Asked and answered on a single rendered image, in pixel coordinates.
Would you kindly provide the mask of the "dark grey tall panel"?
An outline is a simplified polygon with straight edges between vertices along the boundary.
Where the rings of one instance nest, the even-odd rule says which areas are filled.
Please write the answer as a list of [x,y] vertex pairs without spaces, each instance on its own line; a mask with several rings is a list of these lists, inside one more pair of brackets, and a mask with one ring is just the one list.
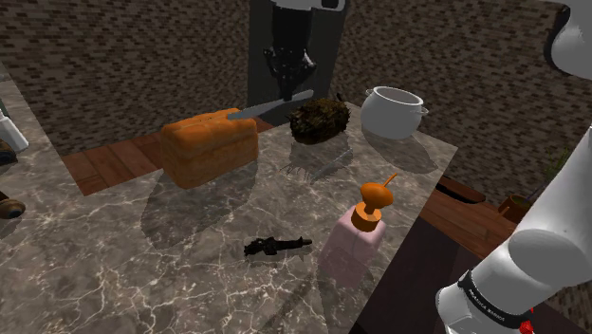
[[[272,45],[272,8],[279,6],[295,9],[305,0],[250,0],[249,70],[247,106],[273,102],[280,98],[279,87],[271,76],[263,50]],[[315,72],[293,92],[312,89],[310,99],[288,102],[277,106],[259,117],[274,126],[288,122],[287,115],[306,102],[328,95],[333,70],[342,38],[349,0],[313,0],[323,9],[310,9],[313,13],[307,54],[317,65]]]

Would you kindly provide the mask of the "grey knife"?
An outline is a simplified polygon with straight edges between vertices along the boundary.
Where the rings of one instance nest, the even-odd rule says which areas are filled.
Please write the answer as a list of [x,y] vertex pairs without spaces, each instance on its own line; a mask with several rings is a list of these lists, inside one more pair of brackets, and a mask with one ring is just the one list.
[[286,104],[288,102],[299,102],[302,100],[310,99],[314,94],[312,89],[308,89],[306,91],[302,91],[300,93],[294,94],[289,101],[285,101],[284,99],[279,99],[273,102],[265,102],[261,104],[257,104],[254,106],[247,107],[243,110],[239,110],[238,112],[229,113],[227,116],[228,120],[242,120],[248,119],[253,117],[258,117],[269,110]]

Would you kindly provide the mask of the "dark brown shaggy lump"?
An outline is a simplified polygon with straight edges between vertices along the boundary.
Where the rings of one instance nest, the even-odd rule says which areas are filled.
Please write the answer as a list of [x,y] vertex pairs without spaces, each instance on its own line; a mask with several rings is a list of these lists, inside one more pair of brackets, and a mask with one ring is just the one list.
[[344,132],[350,111],[343,101],[326,98],[306,102],[287,115],[291,135],[302,144],[317,144]]

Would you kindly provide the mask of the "orange bread loaf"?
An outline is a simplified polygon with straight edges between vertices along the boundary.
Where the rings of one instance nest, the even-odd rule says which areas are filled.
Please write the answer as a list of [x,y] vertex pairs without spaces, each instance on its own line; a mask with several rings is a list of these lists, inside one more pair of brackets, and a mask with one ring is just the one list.
[[204,113],[161,128],[163,170],[178,187],[198,187],[258,158],[256,121],[232,120],[238,111]]

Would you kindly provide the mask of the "pink soap dispenser orange pump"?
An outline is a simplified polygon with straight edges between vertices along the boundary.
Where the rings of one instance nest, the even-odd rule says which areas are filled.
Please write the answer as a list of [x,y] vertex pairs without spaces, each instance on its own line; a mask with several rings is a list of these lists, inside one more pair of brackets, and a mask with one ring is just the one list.
[[338,219],[327,240],[328,246],[341,248],[360,263],[370,262],[386,230],[380,210],[394,202],[387,185],[397,175],[392,174],[383,183],[367,182],[361,186],[361,202]]

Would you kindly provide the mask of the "small black tool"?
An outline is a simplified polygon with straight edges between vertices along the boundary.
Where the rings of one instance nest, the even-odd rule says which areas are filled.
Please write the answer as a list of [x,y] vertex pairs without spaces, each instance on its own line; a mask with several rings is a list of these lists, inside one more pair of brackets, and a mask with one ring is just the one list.
[[248,256],[262,251],[265,255],[275,255],[278,251],[299,249],[311,244],[310,239],[303,237],[294,240],[276,240],[273,236],[265,239],[256,238],[244,247],[244,254]]

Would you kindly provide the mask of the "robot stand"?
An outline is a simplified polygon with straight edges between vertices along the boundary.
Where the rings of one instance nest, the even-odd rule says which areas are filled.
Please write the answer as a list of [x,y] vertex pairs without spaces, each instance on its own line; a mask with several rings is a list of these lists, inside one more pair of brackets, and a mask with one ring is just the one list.
[[446,334],[435,295],[479,262],[418,218],[349,334]]

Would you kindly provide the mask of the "brown potted plant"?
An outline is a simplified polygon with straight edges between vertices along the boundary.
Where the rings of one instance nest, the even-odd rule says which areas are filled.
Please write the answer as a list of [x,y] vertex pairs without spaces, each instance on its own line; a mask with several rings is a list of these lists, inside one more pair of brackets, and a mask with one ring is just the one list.
[[538,185],[534,191],[527,196],[509,195],[504,202],[498,207],[499,217],[504,217],[507,220],[519,224],[528,210],[532,207],[536,198],[542,193],[546,186],[553,180],[553,178],[562,170],[566,161],[571,155],[569,148],[565,147],[561,154],[554,158],[549,149],[546,149],[549,157],[549,164],[544,169],[544,180]]

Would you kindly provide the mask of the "white bottle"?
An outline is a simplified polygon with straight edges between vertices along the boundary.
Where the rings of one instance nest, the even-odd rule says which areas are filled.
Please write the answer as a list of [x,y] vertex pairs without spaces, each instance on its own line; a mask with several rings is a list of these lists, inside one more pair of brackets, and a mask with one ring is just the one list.
[[29,146],[24,135],[2,110],[0,110],[0,139],[7,143],[17,154],[25,151]]

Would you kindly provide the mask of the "brown round object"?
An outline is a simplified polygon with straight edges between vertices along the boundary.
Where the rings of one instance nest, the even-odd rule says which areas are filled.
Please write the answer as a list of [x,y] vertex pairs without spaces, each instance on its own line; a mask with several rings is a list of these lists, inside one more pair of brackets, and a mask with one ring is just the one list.
[[14,219],[26,210],[23,202],[11,198],[0,201],[0,219]]

